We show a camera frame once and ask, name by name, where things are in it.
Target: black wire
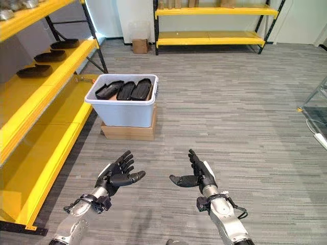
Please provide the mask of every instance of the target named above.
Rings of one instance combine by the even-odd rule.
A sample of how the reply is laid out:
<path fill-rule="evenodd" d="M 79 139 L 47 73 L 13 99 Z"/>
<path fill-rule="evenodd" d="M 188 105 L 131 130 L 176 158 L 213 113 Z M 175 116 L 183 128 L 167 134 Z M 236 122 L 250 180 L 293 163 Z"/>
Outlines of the black wire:
<path fill-rule="evenodd" d="M 237 206 L 230 197 L 228 197 L 226 199 L 227 199 L 227 201 L 229 201 L 229 203 L 231 204 L 231 206 L 233 208 L 241 210 L 243 212 L 240 216 L 238 216 L 238 219 L 246 218 L 249 215 L 245 208 Z"/>

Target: white wall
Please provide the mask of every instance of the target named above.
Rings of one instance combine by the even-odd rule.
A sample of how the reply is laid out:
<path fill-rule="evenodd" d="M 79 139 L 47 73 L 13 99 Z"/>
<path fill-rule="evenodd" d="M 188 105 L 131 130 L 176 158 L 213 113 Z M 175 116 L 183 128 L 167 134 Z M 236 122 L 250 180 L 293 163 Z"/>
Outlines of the white wall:
<path fill-rule="evenodd" d="M 109 38 L 123 36 L 117 0 L 88 0 L 87 7 L 97 32 Z"/>
<path fill-rule="evenodd" d="M 182 0 L 186 6 L 188 0 Z M 201 0 L 200 6 L 214 4 L 217 0 Z M 265 0 L 236 0 L 237 4 L 264 3 Z M 281 0 L 271 0 L 271 6 L 278 8 Z M 119 0 L 118 12 L 125 42 L 131 42 L 129 22 L 147 20 L 153 33 L 152 0 Z M 258 16 L 251 15 L 184 15 L 161 16 L 160 31 L 198 31 L 198 30 L 254 30 Z M 259 33 L 264 32 L 265 20 Z M 269 41 L 313 44 L 327 23 L 327 0 L 287 0 Z"/>
<path fill-rule="evenodd" d="M 293 3 L 276 37 L 277 42 L 314 44 L 327 24 L 326 0 L 287 0 Z"/>
<path fill-rule="evenodd" d="M 133 21 L 150 23 L 150 42 L 154 42 L 154 21 L 152 0 L 118 0 L 117 8 L 122 26 L 124 42 L 131 43 L 129 24 Z"/>

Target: yellow metal shelf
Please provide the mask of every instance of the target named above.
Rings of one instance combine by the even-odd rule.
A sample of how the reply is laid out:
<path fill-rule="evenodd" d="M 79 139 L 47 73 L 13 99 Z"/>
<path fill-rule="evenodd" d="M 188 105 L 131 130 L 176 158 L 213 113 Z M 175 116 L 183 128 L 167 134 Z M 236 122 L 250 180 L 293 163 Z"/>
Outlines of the yellow metal shelf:
<path fill-rule="evenodd" d="M 256 32 L 249 31 L 160 32 L 157 47 L 161 45 L 264 45 L 264 43 L 265 41 Z"/>
<path fill-rule="evenodd" d="M 244 14 L 244 15 L 273 15 L 277 17 L 278 11 L 268 5 L 252 5 L 240 8 L 197 7 L 180 9 L 157 9 L 155 18 L 164 15 L 198 15 L 198 14 Z"/>
<path fill-rule="evenodd" d="M 0 41 L 6 40 L 22 29 L 72 2 L 74 0 L 46 0 L 44 3 L 39 3 L 37 8 L 15 12 L 15 17 L 0 22 Z"/>
<path fill-rule="evenodd" d="M 64 61 L 50 63 L 53 73 L 47 78 L 21 79 L 14 75 L 11 80 L 0 85 L 0 101 L 3 105 L 1 164 L 96 45 L 96 40 L 84 40 L 79 47 L 66 50 L 67 58 Z"/>
<path fill-rule="evenodd" d="M 92 110 L 84 103 L 92 83 L 76 82 L 76 76 L 0 170 L 0 220 L 36 230 L 36 216 Z"/>

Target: metal bracket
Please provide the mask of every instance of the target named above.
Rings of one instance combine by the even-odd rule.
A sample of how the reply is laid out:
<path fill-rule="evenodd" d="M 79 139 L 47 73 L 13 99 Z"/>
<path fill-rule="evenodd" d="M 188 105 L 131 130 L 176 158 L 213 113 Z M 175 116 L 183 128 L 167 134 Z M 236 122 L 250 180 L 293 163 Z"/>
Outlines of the metal bracket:
<path fill-rule="evenodd" d="M 46 236 L 48 233 L 48 229 L 41 228 L 41 227 L 33 227 L 36 228 L 35 230 L 30 230 L 25 225 L 0 221 L 0 231 L 9 231 L 9 232 L 16 232 L 16 233 L 23 233 L 23 234 L 30 234 L 30 235 L 39 235 L 39 236 Z"/>

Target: cardboard box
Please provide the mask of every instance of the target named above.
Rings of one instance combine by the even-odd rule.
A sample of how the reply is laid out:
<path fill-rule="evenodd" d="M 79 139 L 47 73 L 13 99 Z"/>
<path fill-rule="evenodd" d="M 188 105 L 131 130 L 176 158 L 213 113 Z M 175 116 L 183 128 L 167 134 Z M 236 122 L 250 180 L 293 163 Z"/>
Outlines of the cardboard box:
<path fill-rule="evenodd" d="M 101 130 L 107 139 L 147 140 L 154 141 L 157 124 L 157 106 L 153 108 L 152 125 L 149 128 L 115 127 L 101 124 Z"/>
<path fill-rule="evenodd" d="M 149 45 L 147 39 L 133 39 L 132 40 L 133 45 L 133 52 L 135 54 L 147 54 Z"/>

